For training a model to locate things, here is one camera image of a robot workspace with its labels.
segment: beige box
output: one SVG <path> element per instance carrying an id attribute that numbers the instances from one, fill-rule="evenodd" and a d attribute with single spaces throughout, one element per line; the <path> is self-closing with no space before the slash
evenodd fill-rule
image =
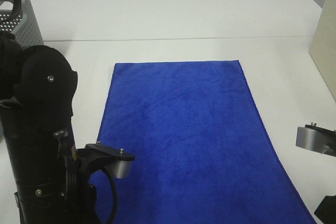
<path id="1" fill-rule="evenodd" d="M 325 0 L 309 52 L 336 100 L 336 0 Z"/>

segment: white table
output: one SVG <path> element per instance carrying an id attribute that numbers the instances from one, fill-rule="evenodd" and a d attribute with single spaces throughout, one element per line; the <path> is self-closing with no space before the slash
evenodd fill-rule
<path id="1" fill-rule="evenodd" d="M 313 0 L 31 0 L 44 40 L 312 36 Z"/>

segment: blue towel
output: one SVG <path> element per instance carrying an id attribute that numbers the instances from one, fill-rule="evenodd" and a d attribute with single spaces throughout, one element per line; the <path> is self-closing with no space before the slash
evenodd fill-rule
<path id="1" fill-rule="evenodd" d="M 116 64 L 99 139 L 137 156 L 116 181 L 115 224 L 315 223 L 238 61 Z M 92 182 L 104 223 L 109 184 Z"/>

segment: white tabletop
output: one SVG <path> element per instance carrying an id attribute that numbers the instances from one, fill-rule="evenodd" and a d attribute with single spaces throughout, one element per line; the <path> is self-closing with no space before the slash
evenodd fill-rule
<path id="1" fill-rule="evenodd" d="M 312 36 L 313 0 L 31 0 L 44 40 Z"/>
<path id="2" fill-rule="evenodd" d="M 311 37 L 49 42 L 78 71 L 73 100 L 77 147 L 95 142 L 116 62 L 235 60 L 243 67 L 261 118 L 289 177 L 313 214 L 336 191 L 336 158 L 295 146 L 296 130 L 311 121 L 333 129 L 336 103 L 315 67 Z M 0 143 L 0 222 L 18 223 L 15 184 Z"/>

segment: black cable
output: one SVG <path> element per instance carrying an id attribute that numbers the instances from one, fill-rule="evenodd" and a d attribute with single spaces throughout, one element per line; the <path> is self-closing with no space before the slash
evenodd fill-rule
<path id="1" fill-rule="evenodd" d="M 103 171 L 103 173 L 105 173 L 105 175 L 107 176 L 107 178 L 109 179 L 110 185 L 111 185 L 111 190 L 112 190 L 112 195 L 113 195 L 113 207 L 112 207 L 112 211 L 110 214 L 110 217 L 108 219 L 108 221 L 106 222 L 106 224 L 111 224 L 112 221 L 114 220 L 116 213 L 117 213 L 117 207 L 118 207 L 118 195 L 117 195 L 117 189 L 116 189 L 116 185 L 114 184 L 114 180 L 112 178 L 112 176 L 110 175 L 110 173 L 105 169 L 101 169 Z"/>
<path id="2" fill-rule="evenodd" d="M 15 19 L 19 15 L 20 10 L 21 10 L 21 0 L 13 0 L 13 9 L 11 15 L 7 17 L 5 20 L 0 20 L 0 25 L 2 23 Z"/>

